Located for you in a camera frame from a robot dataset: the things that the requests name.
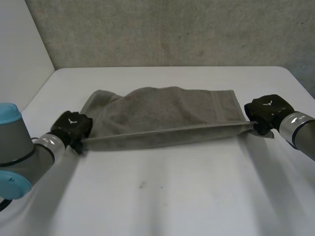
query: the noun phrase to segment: light blue robot joint cap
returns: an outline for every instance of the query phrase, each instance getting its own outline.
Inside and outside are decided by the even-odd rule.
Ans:
[[[17,106],[13,103],[0,103],[0,125],[9,124],[22,118]]]
[[[0,196],[4,199],[19,199],[32,189],[32,184],[22,175],[0,171]]]

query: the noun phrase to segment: terry cloth towel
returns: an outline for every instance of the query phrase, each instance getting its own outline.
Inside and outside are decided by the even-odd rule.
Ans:
[[[127,96],[98,90],[81,110],[93,119],[90,150],[124,150],[208,141],[253,129],[234,91],[140,88]]]

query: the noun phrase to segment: white table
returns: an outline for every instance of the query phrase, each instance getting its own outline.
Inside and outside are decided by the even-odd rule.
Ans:
[[[243,107],[276,93],[315,117],[315,101],[281,67],[75,68],[56,71],[23,111],[32,137],[79,111],[97,89],[233,89]],[[277,132],[148,150],[68,150],[32,192],[0,213],[1,236],[315,234],[315,162]]]

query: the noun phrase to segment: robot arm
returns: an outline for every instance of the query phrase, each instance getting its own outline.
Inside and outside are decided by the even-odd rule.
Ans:
[[[245,112],[260,135],[277,129],[295,149],[315,161],[315,119],[297,112],[278,95],[267,95],[245,105]]]
[[[17,107],[0,103],[0,196],[23,197],[62,158],[67,146],[80,154],[80,141],[89,135],[92,124],[85,115],[65,112],[49,133],[33,143]]]

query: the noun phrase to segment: dark spot on table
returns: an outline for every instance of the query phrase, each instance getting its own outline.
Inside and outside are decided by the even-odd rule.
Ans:
[[[147,185],[147,182],[146,181],[142,181],[139,188],[143,189],[143,188],[146,187],[146,185]]]

